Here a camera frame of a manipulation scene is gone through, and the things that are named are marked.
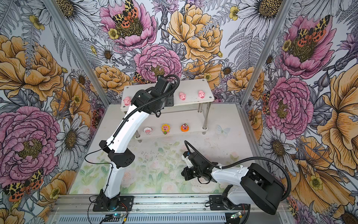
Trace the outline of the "small pink pig toy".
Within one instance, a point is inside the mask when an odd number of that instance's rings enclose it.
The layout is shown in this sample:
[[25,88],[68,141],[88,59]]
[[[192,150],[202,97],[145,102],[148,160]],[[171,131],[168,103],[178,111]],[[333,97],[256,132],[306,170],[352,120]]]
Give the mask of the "small pink pig toy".
[[204,99],[205,98],[205,92],[203,90],[198,91],[198,97],[200,99]]
[[179,93],[180,100],[185,101],[186,100],[186,94],[183,92]]
[[124,98],[123,103],[124,103],[124,106],[131,105],[131,98],[130,97]]

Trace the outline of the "pink toy with yellow flower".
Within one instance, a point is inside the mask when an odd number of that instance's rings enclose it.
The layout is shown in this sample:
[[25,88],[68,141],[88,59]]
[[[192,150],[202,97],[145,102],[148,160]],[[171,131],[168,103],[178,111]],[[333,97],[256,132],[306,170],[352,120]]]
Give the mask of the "pink toy with yellow flower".
[[164,124],[161,127],[161,131],[164,135],[169,134],[170,133],[170,126],[168,124]]

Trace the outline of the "pink white hooded toy figure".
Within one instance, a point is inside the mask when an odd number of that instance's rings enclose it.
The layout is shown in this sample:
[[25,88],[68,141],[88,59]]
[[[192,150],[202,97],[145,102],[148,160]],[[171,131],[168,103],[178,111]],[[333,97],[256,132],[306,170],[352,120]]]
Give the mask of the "pink white hooded toy figure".
[[150,135],[150,134],[152,134],[153,129],[151,127],[146,127],[143,129],[143,132],[147,135]]

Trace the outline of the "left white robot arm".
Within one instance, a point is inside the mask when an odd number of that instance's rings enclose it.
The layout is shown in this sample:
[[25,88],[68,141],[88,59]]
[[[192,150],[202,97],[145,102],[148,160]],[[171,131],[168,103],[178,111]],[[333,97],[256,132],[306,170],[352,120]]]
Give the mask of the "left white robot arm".
[[114,211],[120,203],[120,185],[125,174],[125,168],[134,162],[135,155],[128,149],[131,138],[139,126],[151,114],[161,115],[166,106],[173,106],[173,95],[180,85],[180,78],[176,75],[160,76],[154,87],[139,90],[131,98],[127,113],[106,141],[100,142],[101,149],[110,159],[111,170],[107,184],[100,191],[96,205],[101,209]]

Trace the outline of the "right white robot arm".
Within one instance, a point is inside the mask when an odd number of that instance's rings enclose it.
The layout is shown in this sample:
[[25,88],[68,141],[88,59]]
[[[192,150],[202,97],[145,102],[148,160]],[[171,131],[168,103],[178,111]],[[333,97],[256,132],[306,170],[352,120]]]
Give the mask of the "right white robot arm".
[[183,153],[182,159],[186,163],[181,173],[185,180],[227,184],[221,196],[209,198],[212,210],[245,210],[255,204],[263,212],[274,215],[286,198],[284,185],[257,163],[224,169],[216,162],[210,164],[197,152],[189,151]]

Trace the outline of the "white two-tier shelf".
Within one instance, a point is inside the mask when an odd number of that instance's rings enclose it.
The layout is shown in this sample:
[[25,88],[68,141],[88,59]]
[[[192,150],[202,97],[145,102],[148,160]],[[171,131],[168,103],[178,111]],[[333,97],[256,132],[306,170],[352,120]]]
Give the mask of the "white two-tier shelf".
[[[205,92],[205,98],[198,97],[198,91]],[[186,94],[186,100],[180,100],[179,93]],[[148,138],[169,137],[176,134],[186,133],[203,133],[208,130],[208,114],[214,96],[210,90],[210,86],[205,79],[183,80],[180,82],[178,89],[174,93],[174,106],[165,107],[161,110],[161,116],[156,117],[155,114],[149,115],[146,119],[142,115],[136,113],[130,117],[130,121],[125,124],[122,129],[141,141]],[[189,126],[188,132],[182,132],[180,127],[183,124]],[[164,135],[161,127],[164,124],[170,126],[170,133]],[[152,134],[147,135],[143,132],[146,127],[153,129]]]

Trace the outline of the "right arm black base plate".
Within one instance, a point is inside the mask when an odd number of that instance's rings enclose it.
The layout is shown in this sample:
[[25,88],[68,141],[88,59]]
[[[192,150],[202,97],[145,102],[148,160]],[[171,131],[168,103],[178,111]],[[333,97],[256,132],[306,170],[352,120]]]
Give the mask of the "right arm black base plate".
[[249,209],[248,204],[234,205],[221,195],[209,195],[209,201],[206,203],[206,206],[208,206],[211,211],[247,211]]

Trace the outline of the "aluminium front rail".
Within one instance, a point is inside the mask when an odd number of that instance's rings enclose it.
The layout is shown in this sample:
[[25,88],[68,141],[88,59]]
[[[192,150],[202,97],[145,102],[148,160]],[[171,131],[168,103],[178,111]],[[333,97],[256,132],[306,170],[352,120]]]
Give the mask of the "aluminium front rail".
[[[221,194],[134,194],[133,202],[128,210],[130,214],[159,214],[159,213],[195,213],[211,212],[209,196]],[[107,214],[115,211],[93,211],[96,196],[64,195],[55,202],[51,215],[60,214]]]

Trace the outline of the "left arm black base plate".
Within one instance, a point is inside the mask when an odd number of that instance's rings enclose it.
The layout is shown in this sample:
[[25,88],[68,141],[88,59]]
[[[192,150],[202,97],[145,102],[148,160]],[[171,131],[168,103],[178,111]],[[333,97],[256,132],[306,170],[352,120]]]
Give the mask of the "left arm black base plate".
[[132,210],[134,196],[116,196],[109,199],[106,195],[98,196],[94,202],[94,212]]

